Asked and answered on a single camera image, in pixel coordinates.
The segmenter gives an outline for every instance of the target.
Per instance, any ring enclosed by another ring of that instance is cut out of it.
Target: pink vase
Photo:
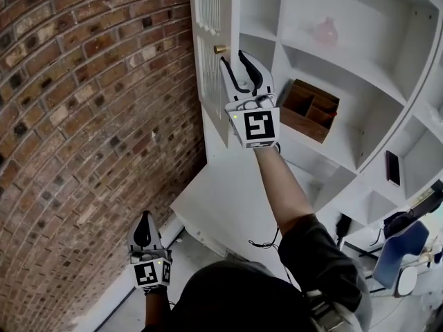
[[[334,19],[326,17],[325,22],[315,27],[312,35],[315,41],[326,46],[336,46],[338,41],[338,32],[334,26]]]

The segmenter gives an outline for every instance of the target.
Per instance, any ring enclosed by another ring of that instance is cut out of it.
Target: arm
[[[146,326],[161,325],[171,312],[166,288],[157,290],[146,295]]]
[[[256,149],[255,156],[272,213],[284,235],[300,217],[312,214],[312,207],[275,147]]]
[[[368,331],[372,307],[364,277],[318,222],[305,193],[275,148],[256,149],[264,189],[282,232],[278,254],[302,291],[319,290],[353,312]]]

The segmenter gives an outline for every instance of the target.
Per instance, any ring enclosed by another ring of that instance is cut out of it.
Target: person
[[[302,292],[260,264],[217,262],[190,278],[172,310],[165,287],[147,292],[143,332],[328,331],[312,317],[308,292],[313,291],[320,291],[326,302],[340,306],[356,319],[355,329],[346,331],[369,330],[372,307],[359,270],[318,222],[276,148],[256,149],[255,155],[282,233],[280,260]]]

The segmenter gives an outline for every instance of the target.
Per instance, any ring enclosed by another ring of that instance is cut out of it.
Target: brick wall
[[[189,0],[0,0],[0,327],[70,331],[204,166]]]

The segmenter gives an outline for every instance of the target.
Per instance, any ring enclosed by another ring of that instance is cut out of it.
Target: white shelving unit
[[[443,0],[226,3],[232,12],[226,43],[236,75],[244,75],[239,46],[271,70],[277,97],[299,79],[340,99],[323,144],[280,125],[282,155],[328,230],[345,213],[354,221],[354,237],[372,232],[443,178]],[[338,31],[335,47],[312,38],[326,17]],[[198,63],[202,50],[195,49]],[[205,123],[206,139],[217,133],[226,138],[220,126],[211,129]],[[399,157],[400,187],[386,180],[388,150]],[[208,166],[218,166],[217,157]]]

